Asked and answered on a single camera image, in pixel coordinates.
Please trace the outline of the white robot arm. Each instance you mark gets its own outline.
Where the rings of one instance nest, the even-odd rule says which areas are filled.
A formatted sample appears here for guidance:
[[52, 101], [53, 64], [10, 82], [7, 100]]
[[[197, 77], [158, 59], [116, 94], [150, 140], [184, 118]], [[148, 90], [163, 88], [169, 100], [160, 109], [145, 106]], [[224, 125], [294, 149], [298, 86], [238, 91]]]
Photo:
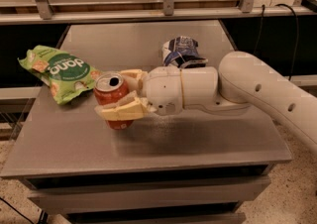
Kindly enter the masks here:
[[150, 113], [176, 115], [189, 109], [235, 115], [254, 105], [317, 153], [317, 98], [248, 53], [230, 52], [217, 68], [159, 66], [150, 72], [109, 71], [98, 78], [95, 87], [113, 91], [114, 78], [129, 93], [95, 107], [105, 121], [137, 120]]

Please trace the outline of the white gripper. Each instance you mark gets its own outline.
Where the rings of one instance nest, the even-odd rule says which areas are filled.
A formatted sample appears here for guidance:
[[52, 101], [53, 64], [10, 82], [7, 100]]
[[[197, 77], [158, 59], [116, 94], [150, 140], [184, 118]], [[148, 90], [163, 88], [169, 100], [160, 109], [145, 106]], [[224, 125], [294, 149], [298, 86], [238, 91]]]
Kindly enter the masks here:
[[[160, 66], [149, 73], [141, 69], [127, 69], [121, 70], [120, 74], [132, 92], [115, 103], [97, 105], [94, 110], [102, 119], [136, 120], [149, 113], [166, 116], [182, 111], [181, 73], [177, 67]], [[140, 90], [144, 97], [138, 95]]]

